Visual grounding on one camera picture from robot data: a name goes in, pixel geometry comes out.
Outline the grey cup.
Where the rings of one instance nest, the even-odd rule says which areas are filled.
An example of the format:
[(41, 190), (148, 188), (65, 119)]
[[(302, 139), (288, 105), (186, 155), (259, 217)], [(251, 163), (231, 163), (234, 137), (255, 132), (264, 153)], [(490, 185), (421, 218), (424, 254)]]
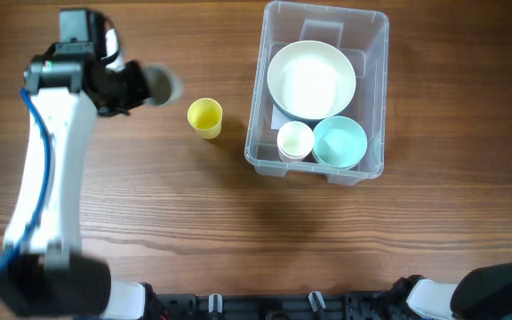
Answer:
[(184, 85), (170, 68), (154, 64), (144, 67), (142, 72), (148, 84), (149, 97), (144, 100), (147, 105), (160, 107), (181, 98)]

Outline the cream cup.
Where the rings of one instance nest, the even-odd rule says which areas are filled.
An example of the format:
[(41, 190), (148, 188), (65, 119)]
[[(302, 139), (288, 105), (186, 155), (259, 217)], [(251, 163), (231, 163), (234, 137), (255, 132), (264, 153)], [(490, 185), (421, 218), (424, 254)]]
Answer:
[(276, 143), (282, 162), (299, 162), (311, 153), (315, 135), (307, 124), (291, 121), (280, 128)]

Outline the cream large bowl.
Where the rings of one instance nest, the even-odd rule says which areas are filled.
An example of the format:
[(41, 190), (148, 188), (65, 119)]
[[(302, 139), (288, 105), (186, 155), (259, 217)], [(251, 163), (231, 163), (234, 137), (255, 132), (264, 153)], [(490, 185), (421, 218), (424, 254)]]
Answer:
[(276, 107), (310, 122), (341, 113), (357, 88), (350, 60), (334, 46), (315, 40), (282, 48), (271, 59), (266, 80)]

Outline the clear plastic storage bin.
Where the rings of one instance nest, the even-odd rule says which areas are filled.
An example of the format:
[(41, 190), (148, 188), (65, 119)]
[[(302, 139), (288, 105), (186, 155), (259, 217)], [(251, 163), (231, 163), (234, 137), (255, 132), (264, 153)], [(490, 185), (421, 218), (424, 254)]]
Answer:
[[(388, 88), (389, 21), (382, 12), (272, 1), (264, 9), (252, 107), (244, 148), (246, 160), (260, 175), (284, 177), (288, 172), (321, 174), (332, 184), (355, 185), (379, 177), (384, 169)], [(337, 47), (356, 72), (357, 88), (342, 114), (365, 130), (368, 147), (355, 167), (339, 170), (308, 156), (298, 163), (280, 160), (270, 128), (272, 101), (267, 86), (271, 59), (286, 45), (316, 40)]]

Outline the dark blue large bowl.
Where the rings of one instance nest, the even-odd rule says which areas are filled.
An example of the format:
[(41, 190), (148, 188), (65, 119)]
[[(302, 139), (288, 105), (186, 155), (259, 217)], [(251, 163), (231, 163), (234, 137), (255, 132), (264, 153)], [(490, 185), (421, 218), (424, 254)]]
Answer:
[(305, 123), (305, 124), (308, 124), (310, 126), (315, 126), (317, 125), (319, 122), (321, 122), (321, 119), (307, 119), (307, 118), (302, 118), (302, 117), (298, 117), (298, 116), (294, 116), (292, 114), (290, 114), (289, 112), (283, 110), (282, 108), (278, 107), (280, 110), (282, 110), (288, 117), (291, 118), (292, 121), (299, 121), (299, 122), (302, 122), (302, 123)]

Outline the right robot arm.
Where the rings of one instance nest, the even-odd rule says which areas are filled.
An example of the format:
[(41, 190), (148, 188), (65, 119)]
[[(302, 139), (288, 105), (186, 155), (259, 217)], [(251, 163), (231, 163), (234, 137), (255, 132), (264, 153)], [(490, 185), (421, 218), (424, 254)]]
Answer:
[(417, 319), (512, 319), (512, 262), (477, 268), (458, 284), (402, 278), (384, 302)]

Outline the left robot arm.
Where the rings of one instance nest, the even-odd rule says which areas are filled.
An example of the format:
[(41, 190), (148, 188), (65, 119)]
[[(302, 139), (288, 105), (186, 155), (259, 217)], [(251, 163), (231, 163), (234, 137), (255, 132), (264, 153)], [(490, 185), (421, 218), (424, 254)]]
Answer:
[(148, 79), (115, 40), (53, 44), (25, 78), (28, 147), (0, 251), (0, 300), (19, 317), (143, 319), (147, 287), (115, 280), (106, 262), (83, 254), (79, 209), (96, 120), (148, 100)]

